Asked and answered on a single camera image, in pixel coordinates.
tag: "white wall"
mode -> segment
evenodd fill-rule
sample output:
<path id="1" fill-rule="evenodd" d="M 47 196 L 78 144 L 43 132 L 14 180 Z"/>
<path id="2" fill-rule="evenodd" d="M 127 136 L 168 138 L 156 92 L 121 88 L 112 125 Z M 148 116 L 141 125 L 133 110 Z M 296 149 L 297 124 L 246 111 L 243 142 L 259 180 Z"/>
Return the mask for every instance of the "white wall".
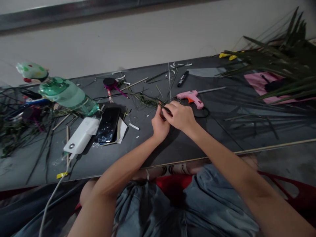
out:
<path id="1" fill-rule="evenodd" d="M 243 35 L 267 40 L 278 33 L 297 6 L 307 38 L 316 37 L 313 0 L 179 2 L 16 31 L 0 36 L 0 79 L 22 84 L 14 65 L 23 60 L 73 78 L 237 50 L 246 45 Z"/>

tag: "plastic bottle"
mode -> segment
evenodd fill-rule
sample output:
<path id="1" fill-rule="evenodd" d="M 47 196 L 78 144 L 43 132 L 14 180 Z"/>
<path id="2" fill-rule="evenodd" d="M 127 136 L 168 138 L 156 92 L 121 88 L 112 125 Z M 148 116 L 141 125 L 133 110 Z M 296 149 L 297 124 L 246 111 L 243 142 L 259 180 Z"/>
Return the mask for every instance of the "plastic bottle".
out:
<path id="1" fill-rule="evenodd" d="M 43 97 L 86 116 L 98 111 L 99 105 L 70 80 L 50 77 L 46 69 L 35 63 L 23 62 L 16 68 L 25 82 L 40 83 L 39 93 Z"/>

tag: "black marker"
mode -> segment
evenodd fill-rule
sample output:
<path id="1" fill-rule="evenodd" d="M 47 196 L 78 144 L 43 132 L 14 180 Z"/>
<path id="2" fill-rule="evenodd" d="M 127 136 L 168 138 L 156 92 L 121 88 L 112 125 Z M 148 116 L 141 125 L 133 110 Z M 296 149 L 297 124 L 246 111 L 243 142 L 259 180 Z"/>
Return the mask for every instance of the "black marker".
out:
<path id="1" fill-rule="evenodd" d="M 178 87 L 180 87 L 182 85 L 182 83 L 184 82 L 184 80 L 188 77 L 189 75 L 189 71 L 186 71 L 183 76 L 181 77 L 179 83 L 178 83 Z"/>

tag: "black tabletop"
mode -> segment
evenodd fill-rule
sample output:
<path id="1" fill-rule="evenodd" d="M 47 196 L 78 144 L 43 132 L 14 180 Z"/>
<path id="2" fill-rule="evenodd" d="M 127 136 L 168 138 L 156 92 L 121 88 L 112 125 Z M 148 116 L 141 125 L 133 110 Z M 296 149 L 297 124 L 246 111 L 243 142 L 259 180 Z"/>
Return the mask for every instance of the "black tabletop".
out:
<path id="1" fill-rule="evenodd" d="M 171 89 L 171 96 L 191 91 L 207 90 L 225 86 L 225 89 L 199 94 L 199 99 L 210 111 L 207 118 L 197 118 L 198 123 L 208 131 L 215 139 L 236 153 L 247 153 L 256 149 L 270 149 L 274 146 L 284 146 L 288 143 L 306 141 L 316 137 L 315 110 L 302 109 L 300 107 L 266 106 L 262 101 L 255 98 L 258 94 L 244 79 L 243 75 L 233 78 L 198 77 L 190 75 L 186 78 L 182 87 L 178 88 L 177 83 L 180 77 L 188 68 L 214 68 L 227 63 L 226 59 L 218 57 L 205 57 L 193 60 L 176 62 L 178 64 L 192 63 L 190 66 L 179 68 L 175 83 Z M 72 81 L 80 84 L 80 87 L 91 98 L 107 96 L 102 81 L 106 77 L 120 78 L 125 75 L 129 83 L 135 83 L 146 77 L 153 77 L 168 70 L 168 63 L 125 70 L 122 73 L 105 73 L 82 78 L 75 78 Z M 153 83 L 140 82 L 131 87 L 133 92 L 141 92 L 157 97 L 161 91 L 162 101 L 169 100 L 169 74 L 165 74 L 152 80 Z M 129 126 L 121 144 L 99 146 L 90 143 L 85 151 L 71 163 L 70 174 L 65 177 L 67 180 L 76 180 L 100 176 L 117 159 L 140 145 L 152 135 L 151 119 L 155 115 L 155 109 L 142 106 L 133 96 L 129 99 L 124 96 L 113 97 L 113 103 L 109 99 L 99 101 L 106 107 L 120 107 L 122 112 L 131 113 L 125 117 L 124 122 L 134 124 L 139 130 Z M 202 117 L 206 111 L 196 109 L 192 106 L 196 116 Z M 239 115 L 254 113 L 258 116 L 269 117 L 266 119 L 251 120 L 248 118 L 233 119 Z M 37 186 L 45 183 L 54 183 L 58 180 L 56 175 L 66 170 L 66 161 L 62 160 L 63 147 L 66 144 L 66 123 L 72 119 L 68 117 L 55 131 L 51 140 L 50 151 L 47 149 L 41 157 L 38 154 L 46 133 L 42 133 L 34 143 L 14 152 L 11 157 L 0 160 L 0 190 L 16 189 L 27 186 Z M 70 135 L 74 133 L 82 119 L 77 119 L 70 128 Z M 205 157 L 205 154 L 194 144 L 184 133 L 171 127 L 166 140 L 155 149 L 145 161 L 143 167 L 160 166 L 166 164 L 181 163 L 192 159 Z"/>

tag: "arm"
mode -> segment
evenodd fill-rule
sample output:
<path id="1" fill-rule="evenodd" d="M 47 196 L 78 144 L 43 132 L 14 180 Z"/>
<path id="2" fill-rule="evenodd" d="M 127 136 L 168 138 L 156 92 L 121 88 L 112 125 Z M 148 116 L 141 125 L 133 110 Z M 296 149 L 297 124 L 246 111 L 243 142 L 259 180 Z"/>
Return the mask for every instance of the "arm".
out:
<path id="1" fill-rule="evenodd" d="M 182 130 L 233 186 L 267 236 L 316 236 L 300 216 L 254 169 L 211 137 L 194 119 L 191 107 L 172 101 L 163 109 L 167 121 Z"/>
<path id="2" fill-rule="evenodd" d="M 154 135 L 118 159 L 97 181 L 69 237 L 111 236 L 117 195 L 169 132 L 170 124 L 162 119 L 160 113 L 159 106 L 151 121 Z"/>

